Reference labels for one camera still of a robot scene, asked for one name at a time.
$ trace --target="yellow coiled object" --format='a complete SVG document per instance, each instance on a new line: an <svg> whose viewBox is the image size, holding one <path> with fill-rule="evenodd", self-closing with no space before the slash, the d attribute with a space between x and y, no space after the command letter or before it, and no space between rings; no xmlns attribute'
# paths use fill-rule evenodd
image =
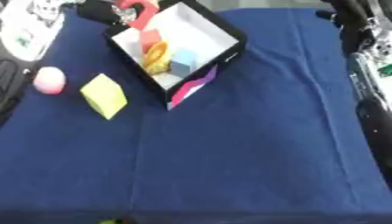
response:
<svg viewBox="0 0 392 224"><path fill-rule="evenodd" d="M150 75L167 72L170 69L171 58L172 54L169 52L169 44L166 42L156 43L147 52L143 68Z"/></svg>

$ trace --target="pink ball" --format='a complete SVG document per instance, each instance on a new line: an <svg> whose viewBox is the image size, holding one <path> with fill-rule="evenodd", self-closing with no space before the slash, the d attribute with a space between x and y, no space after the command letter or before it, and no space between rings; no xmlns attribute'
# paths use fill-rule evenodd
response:
<svg viewBox="0 0 392 224"><path fill-rule="evenodd" d="M43 94L57 95L66 85L66 76L57 67L46 66L39 69L32 84Z"/></svg>

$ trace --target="navy blue tablecloth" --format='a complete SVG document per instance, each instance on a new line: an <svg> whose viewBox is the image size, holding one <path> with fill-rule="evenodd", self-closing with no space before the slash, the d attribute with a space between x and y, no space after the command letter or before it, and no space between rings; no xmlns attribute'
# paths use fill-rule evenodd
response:
<svg viewBox="0 0 392 224"><path fill-rule="evenodd" d="M0 211L217 221L391 213L354 115L338 33L313 13L222 12L247 33L245 54L171 112L109 50L106 26L69 13L43 60L65 72L64 93L29 87L0 129ZM79 93L99 73L129 98L110 122Z"/></svg>

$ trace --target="blue cube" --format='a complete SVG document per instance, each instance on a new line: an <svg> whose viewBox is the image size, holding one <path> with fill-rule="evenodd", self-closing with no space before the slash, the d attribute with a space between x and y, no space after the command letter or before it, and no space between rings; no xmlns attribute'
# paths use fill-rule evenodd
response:
<svg viewBox="0 0 392 224"><path fill-rule="evenodd" d="M185 78L196 69L196 53L179 49L171 58L171 73Z"/></svg>

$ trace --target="open box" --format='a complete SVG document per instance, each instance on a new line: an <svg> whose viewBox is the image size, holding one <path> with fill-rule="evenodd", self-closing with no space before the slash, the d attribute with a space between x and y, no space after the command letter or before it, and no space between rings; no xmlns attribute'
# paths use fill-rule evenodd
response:
<svg viewBox="0 0 392 224"><path fill-rule="evenodd" d="M245 49L246 36L194 0L164 0L160 12L145 30L157 29L170 52L188 49L197 57L195 68L185 77L170 71L149 75L143 69L144 53L140 44L140 31L115 24L105 32L109 46L121 58L130 72L138 75L172 109L184 99L212 81Z"/></svg>

